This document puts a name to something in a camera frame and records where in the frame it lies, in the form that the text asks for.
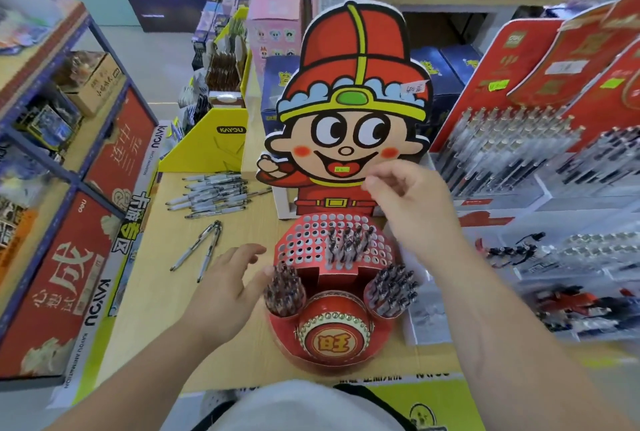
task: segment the red cheek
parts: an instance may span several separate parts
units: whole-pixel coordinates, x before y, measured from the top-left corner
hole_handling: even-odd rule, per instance
[[[398,148],[384,148],[384,150],[380,152],[382,158],[397,158],[399,154]]]
[[[309,156],[311,154],[311,150],[308,146],[296,146],[293,148],[293,154],[296,156]]]

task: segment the cartoon mouth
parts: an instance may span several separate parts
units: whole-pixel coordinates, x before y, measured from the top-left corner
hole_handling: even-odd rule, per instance
[[[371,160],[375,155],[378,154],[377,151],[371,153],[369,156],[365,156],[364,158],[359,158],[358,160],[350,160],[350,161],[339,161],[329,158],[328,156],[323,155],[319,151],[314,151],[320,161],[322,161],[324,165],[324,169],[334,177],[347,178],[353,177],[357,175],[359,171],[366,165],[369,160]]]

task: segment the yellow belt buckle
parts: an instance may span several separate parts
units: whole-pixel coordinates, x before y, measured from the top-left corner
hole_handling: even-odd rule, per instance
[[[347,207],[348,199],[325,199],[325,207]]]

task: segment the hand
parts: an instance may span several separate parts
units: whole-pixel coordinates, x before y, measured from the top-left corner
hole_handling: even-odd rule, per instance
[[[398,241],[428,269],[468,248],[447,184],[436,171],[386,161],[369,170],[362,188],[384,210]]]
[[[206,351],[213,352],[244,327],[268,283],[274,267],[267,266],[245,286],[242,277],[249,264],[266,248],[260,244],[233,247],[219,256],[204,274],[179,324],[196,333]]]
[[[263,172],[273,173],[278,171],[278,166],[274,160],[272,160],[268,154],[263,154],[258,160],[258,168]]]

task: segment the cartoon eye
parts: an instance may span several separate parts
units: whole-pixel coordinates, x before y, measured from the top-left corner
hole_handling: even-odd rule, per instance
[[[311,123],[311,137],[320,146],[336,146],[342,143],[345,136],[347,121],[340,114],[319,115]]]
[[[387,116],[377,113],[369,114],[356,124],[353,141],[361,148],[373,148],[387,139],[390,128],[391,121]]]

